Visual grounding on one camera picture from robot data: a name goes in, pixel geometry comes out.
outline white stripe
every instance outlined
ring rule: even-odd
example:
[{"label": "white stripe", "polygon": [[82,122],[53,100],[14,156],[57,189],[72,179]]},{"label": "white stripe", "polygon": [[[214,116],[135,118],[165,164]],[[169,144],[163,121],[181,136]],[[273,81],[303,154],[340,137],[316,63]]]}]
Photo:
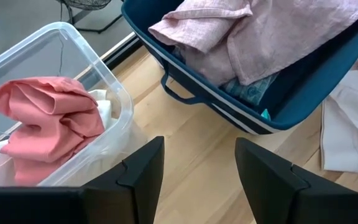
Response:
[{"label": "white stripe", "polygon": [[183,68],[181,68],[179,65],[177,65],[175,62],[172,62],[172,60],[170,60],[167,56],[165,56],[163,53],[161,53],[159,50],[157,50],[152,44],[148,43],[143,37],[141,37],[138,33],[136,33],[137,36],[142,39],[149,47],[151,47],[153,50],[155,50],[159,56],[161,56],[162,58],[164,58],[166,61],[168,61],[170,64],[172,64],[173,66],[175,66],[177,69],[179,69],[181,72],[183,72],[185,75],[187,75],[189,78],[191,78],[194,82],[196,82],[197,84],[199,84],[199,86],[201,86],[204,90],[206,90],[208,93],[210,93],[211,95],[213,95],[217,100],[219,100],[220,102],[228,105],[228,107],[232,108],[234,111],[238,112],[239,114],[245,116],[246,118],[250,119],[251,121],[253,121],[255,124],[258,124],[259,126],[263,127],[264,129],[266,129],[267,131],[270,131],[271,133],[276,133],[282,130],[279,129],[275,129],[270,127],[269,125],[259,121],[258,119],[254,118],[252,115],[247,114],[245,111],[241,110],[240,108],[236,107],[235,105],[233,105],[232,103],[228,102],[227,100],[225,100],[223,97],[221,97],[219,94],[215,93],[213,90],[211,90],[210,88],[208,88],[206,85],[204,85],[203,83],[201,83],[200,81],[198,81],[195,77],[193,77],[192,75],[190,75],[188,72],[186,72]]},{"label": "white stripe", "polygon": [[224,111],[223,109],[221,109],[220,107],[216,106],[213,103],[212,103],[212,105],[214,107],[216,107],[216,109],[218,109],[222,114],[224,114],[228,118],[230,118],[234,123],[238,124],[238,126],[242,127],[244,130],[246,130],[248,133],[250,133],[250,134],[258,134],[255,131],[253,131],[252,129],[250,129],[248,126],[246,126],[244,123],[242,123],[241,121],[239,121],[235,117],[231,116],[231,114],[229,114],[228,112]]}]

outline gray floor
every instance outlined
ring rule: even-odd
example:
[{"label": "gray floor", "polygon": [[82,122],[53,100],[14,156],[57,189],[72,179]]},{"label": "gray floor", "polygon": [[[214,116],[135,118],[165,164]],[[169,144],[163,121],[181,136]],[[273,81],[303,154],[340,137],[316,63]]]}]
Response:
[{"label": "gray floor", "polygon": [[[112,0],[102,10],[93,11],[76,24],[77,27],[97,29],[111,22],[121,13],[120,0]],[[60,20],[60,3],[55,0],[0,0],[0,53],[12,47],[42,26]],[[63,7],[63,21],[68,13]],[[102,55],[131,33],[121,18],[102,34],[82,32],[98,55]]]}]

